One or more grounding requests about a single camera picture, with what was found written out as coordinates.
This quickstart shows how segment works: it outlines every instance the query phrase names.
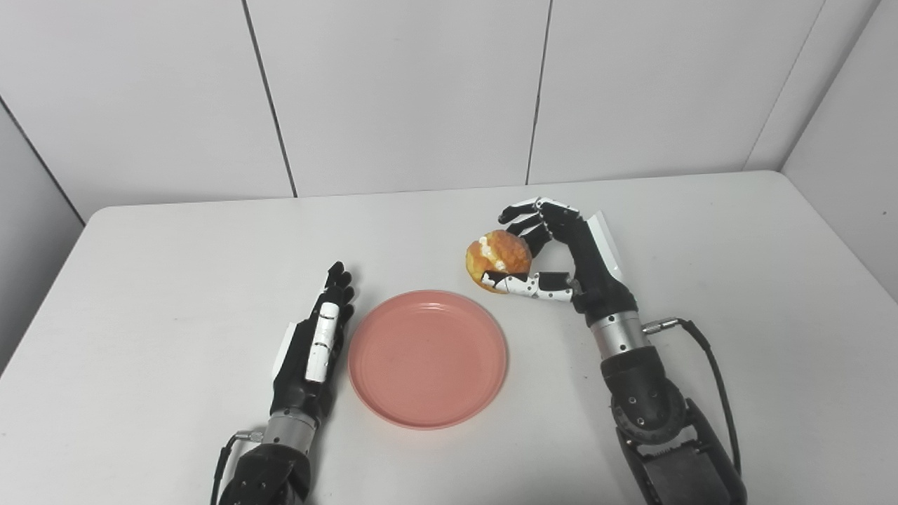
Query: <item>prosthetic hand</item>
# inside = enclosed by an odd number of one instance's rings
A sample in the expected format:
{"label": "prosthetic hand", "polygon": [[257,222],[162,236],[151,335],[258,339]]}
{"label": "prosthetic hand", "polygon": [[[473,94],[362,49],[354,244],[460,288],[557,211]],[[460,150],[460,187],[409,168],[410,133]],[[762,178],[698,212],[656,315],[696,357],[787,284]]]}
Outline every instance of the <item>prosthetic hand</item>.
{"label": "prosthetic hand", "polygon": [[[570,301],[583,314],[602,354],[621,449],[646,502],[657,505],[744,504],[739,450],[723,379],[708,340],[692,321],[671,318],[643,325],[635,297],[623,284],[601,215],[588,220],[551,199],[516,203],[499,216],[535,257],[552,239],[568,246],[575,272],[532,277],[488,271],[481,282],[517,295]],[[647,336],[681,325],[708,354],[726,415],[733,461],[698,406],[683,399],[665,374]]]}
{"label": "prosthetic hand", "polygon": [[[309,447],[315,431],[330,414],[331,376],[343,348],[344,327],[354,312],[349,304],[354,295],[351,280],[343,263],[334,263],[309,318],[287,330],[275,363],[269,424],[264,434],[238,432],[235,436],[261,444],[237,461],[221,505],[299,505],[308,496],[312,480]],[[229,453],[230,447],[222,450],[216,469],[213,505]]]}

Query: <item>pink plate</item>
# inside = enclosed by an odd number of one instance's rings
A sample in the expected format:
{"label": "pink plate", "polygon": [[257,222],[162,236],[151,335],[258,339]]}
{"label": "pink plate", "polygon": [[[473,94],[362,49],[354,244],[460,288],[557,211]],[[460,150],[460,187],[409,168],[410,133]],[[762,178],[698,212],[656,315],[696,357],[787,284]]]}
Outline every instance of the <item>pink plate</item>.
{"label": "pink plate", "polygon": [[496,396],[506,371],[502,331],[468,298],[411,291],[378,305],[349,344],[358,397],[389,422],[418,430],[458,424]]}

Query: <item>table surface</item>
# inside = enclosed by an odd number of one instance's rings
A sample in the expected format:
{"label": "table surface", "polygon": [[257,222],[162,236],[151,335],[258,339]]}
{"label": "table surface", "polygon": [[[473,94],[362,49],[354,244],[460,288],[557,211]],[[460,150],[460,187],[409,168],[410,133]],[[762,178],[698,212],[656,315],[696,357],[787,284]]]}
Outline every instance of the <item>table surface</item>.
{"label": "table surface", "polygon": [[[787,179],[757,172],[104,209],[0,377],[4,501],[207,502],[218,449],[267,420],[286,322],[341,259],[360,315],[412,289],[474,299],[509,368],[486,410],[415,431],[369,412],[341,361],[313,503],[642,504],[582,317],[463,267],[500,209],[538,195],[601,209],[643,319],[708,335],[753,503],[894,499],[898,306]],[[569,267],[564,252],[534,268]],[[723,437],[703,354],[679,330],[653,340]]]}

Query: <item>white wall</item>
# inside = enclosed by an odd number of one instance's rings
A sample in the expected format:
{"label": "white wall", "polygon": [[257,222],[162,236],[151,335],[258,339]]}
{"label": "white wall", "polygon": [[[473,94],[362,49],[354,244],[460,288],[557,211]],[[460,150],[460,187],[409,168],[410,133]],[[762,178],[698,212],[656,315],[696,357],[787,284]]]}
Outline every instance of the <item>white wall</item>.
{"label": "white wall", "polygon": [[303,195],[523,184],[549,0],[251,0]]}
{"label": "white wall", "polygon": [[[246,1],[311,195],[778,168],[874,0]],[[0,68],[86,217],[292,194],[237,0],[7,0]]]}
{"label": "white wall", "polygon": [[0,106],[0,373],[81,223]]}
{"label": "white wall", "polygon": [[239,0],[4,0],[0,69],[85,218],[292,195]]}
{"label": "white wall", "polygon": [[870,19],[783,173],[898,299],[898,2]]}
{"label": "white wall", "polygon": [[870,5],[555,2],[530,182],[778,169]]}

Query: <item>black cable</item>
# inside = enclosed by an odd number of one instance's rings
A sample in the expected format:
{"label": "black cable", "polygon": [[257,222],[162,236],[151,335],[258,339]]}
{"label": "black cable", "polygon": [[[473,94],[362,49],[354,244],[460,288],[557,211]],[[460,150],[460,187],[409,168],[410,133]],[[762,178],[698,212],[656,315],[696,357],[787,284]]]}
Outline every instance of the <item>black cable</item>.
{"label": "black cable", "polygon": [[227,441],[227,444],[222,447],[222,452],[218,454],[218,465],[216,465],[216,474],[212,478],[212,500],[209,502],[209,505],[216,505],[218,503],[218,486],[222,482],[222,477],[225,476],[225,467],[227,466],[227,459],[231,456],[231,448],[233,447],[234,442],[237,441],[237,436],[233,435],[230,440]]}
{"label": "black cable", "polygon": [[686,332],[692,336],[699,346],[708,356],[708,363],[711,365],[711,372],[714,373],[714,381],[718,383],[718,392],[720,393],[720,405],[724,410],[724,418],[726,419],[726,430],[729,431],[730,449],[733,451],[733,467],[737,474],[742,475],[742,457],[739,453],[739,440],[735,434],[735,423],[733,422],[733,411],[730,410],[729,397],[726,396],[726,387],[724,386],[724,378],[720,375],[720,367],[714,353],[711,352],[711,343],[705,338],[705,335],[692,321],[686,319],[677,319],[677,323],[682,326]]}

